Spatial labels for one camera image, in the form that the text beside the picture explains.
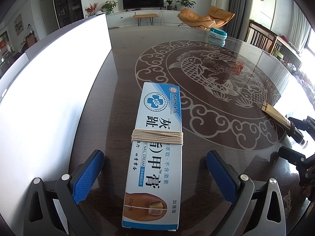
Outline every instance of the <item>metal screw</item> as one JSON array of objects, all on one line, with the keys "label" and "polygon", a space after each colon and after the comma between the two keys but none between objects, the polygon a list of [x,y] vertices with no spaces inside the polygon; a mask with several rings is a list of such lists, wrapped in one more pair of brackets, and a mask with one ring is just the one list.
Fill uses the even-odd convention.
[{"label": "metal screw", "polygon": [[271,184],[276,184],[276,183],[277,183],[277,181],[276,181],[274,178],[270,178],[270,179],[269,179],[269,182],[270,182]]},{"label": "metal screw", "polygon": [[64,174],[62,177],[61,177],[61,179],[62,180],[68,180],[70,178],[70,175],[69,174]]},{"label": "metal screw", "polygon": [[34,184],[38,184],[40,182],[40,178],[35,178],[33,182]]},{"label": "metal screw", "polygon": [[243,181],[247,181],[248,180],[248,176],[246,176],[246,175],[241,175],[241,179],[243,180]]}]

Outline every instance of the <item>white and blue box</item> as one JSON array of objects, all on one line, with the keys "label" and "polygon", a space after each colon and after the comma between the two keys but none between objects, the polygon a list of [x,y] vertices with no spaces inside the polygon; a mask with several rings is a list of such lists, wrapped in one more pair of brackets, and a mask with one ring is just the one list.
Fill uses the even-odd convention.
[{"label": "white and blue box", "polygon": [[[182,131],[179,87],[145,82],[136,129]],[[133,141],[122,226],[178,229],[182,189],[182,145]]]}]

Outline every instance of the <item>elastic band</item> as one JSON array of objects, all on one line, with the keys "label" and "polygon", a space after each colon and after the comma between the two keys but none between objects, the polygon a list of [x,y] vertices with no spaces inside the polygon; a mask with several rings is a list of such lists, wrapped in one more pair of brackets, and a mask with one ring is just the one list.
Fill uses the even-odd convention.
[{"label": "elastic band", "polygon": [[183,145],[183,132],[134,129],[132,141]]}]

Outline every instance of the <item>teal and white round container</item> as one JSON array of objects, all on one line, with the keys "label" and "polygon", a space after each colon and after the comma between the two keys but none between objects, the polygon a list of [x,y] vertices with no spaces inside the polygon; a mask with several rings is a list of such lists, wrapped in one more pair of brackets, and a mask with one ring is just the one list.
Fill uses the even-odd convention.
[{"label": "teal and white round container", "polygon": [[227,38],[227,32],[215,27],[210,28],[210,35],[219,40],[225,40]]}]

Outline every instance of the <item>white tv cabinet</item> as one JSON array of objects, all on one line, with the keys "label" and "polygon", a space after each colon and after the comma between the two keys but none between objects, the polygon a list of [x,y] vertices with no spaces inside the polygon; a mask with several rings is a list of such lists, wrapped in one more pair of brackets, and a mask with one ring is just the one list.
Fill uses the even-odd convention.
[{"label": "white tv cabinet", "polygon": [[[177,15],[180,11],[167,10],[140,10],[140,11],[123,11],[106,15],[108,27],[135,27],[138,26],[137,19],[134,15],[139,14],[157,14],[158,18],[153,18],[154,25],[162,26],[178,26],[182,22]],[[150,26],[149,18],[142,18],[141,26]]]}]

